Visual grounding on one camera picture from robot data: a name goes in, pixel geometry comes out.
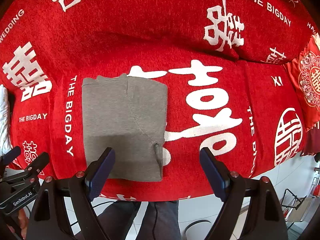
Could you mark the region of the grey knit sweater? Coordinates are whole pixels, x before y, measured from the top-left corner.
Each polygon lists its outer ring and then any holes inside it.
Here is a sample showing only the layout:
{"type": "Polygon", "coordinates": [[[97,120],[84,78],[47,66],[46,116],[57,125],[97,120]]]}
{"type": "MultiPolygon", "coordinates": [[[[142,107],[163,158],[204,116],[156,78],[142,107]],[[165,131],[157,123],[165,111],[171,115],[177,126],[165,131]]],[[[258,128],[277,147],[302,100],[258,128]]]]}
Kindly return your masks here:
{"type": "Polygon", "coordinates": [[[82,119],[86,162],[111,147],[111,178],[158,182],[163,177],[163,144],[168,88],[142,77],[85,78],[82,119]]]}

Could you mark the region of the red printed sofa blanket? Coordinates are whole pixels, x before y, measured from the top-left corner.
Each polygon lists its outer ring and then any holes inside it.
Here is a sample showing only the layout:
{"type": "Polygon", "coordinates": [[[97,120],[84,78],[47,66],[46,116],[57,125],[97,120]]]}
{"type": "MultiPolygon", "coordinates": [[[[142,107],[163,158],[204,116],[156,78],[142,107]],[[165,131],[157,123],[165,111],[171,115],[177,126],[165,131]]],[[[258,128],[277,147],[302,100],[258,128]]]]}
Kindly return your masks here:
{"type": "Polygon", "coordinates": [[[109,177],[103,197],[211,194],[204,147],[242,176],[258,176],[306,145],[283,65],[316,33],[301,0],[1,0],[1,85],[11,145],[21,148],[10,167],[47,152],[41,178],[86,169],[83,80],[126,74],[168,88],[163,177],[109,177]]]}

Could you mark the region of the white patterned pillow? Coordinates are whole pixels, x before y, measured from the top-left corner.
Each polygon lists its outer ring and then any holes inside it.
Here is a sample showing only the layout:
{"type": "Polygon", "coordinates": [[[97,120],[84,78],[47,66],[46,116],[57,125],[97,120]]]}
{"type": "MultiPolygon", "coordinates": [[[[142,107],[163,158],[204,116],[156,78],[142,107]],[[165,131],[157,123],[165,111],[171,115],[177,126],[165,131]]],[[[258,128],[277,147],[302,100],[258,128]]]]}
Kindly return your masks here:
{"type": "Polygon", "coordinates": [[[10,107],[8,91],[0,86],[0,155],[3,156],[12,149],[10,141],[10,107]]]}

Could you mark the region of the dark grey trousers legs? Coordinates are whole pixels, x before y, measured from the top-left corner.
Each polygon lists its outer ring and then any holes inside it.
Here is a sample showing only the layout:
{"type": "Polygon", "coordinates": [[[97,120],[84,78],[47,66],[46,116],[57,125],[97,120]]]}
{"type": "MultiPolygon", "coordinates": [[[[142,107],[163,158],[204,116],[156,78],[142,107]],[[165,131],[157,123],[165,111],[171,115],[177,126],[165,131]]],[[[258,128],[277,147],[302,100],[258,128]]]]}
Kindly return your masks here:
{"type": "MultiPolygon", "coordinates": [[[[125,239],[141,202],[118,200],[109,205],[98,220],[110,239],[125,239]]],[[[136,239],[181,239],[178,201],[148,202],[136,239]]]]}

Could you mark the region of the red embroidered cushion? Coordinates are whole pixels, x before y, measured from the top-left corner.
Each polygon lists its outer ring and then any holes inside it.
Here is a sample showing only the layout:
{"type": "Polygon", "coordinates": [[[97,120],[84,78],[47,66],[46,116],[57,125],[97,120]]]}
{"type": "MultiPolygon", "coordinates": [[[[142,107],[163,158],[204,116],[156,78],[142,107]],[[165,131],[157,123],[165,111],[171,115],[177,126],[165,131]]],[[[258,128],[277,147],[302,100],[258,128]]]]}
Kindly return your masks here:
{"type": "Polygon", "coordinates": [[[305,129],[309,131],[319,121],[319,34],[312,35],[298,57],[283,66],[295,88],[305,129]]]}

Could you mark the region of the black folding stand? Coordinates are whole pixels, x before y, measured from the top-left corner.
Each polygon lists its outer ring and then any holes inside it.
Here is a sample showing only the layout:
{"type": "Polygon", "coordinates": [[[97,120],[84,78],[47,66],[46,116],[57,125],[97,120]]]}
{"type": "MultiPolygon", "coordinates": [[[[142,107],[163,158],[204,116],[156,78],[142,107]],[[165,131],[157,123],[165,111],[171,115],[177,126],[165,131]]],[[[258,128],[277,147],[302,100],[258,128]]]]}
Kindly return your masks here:
{"type": "Polygon", "coordinates": [[[280,202],[281,207],[283,208],[285,222],[302,222],[314,201],[315,197],[298,197],[290,189],[285,189],[283,198],[280,202]]]}

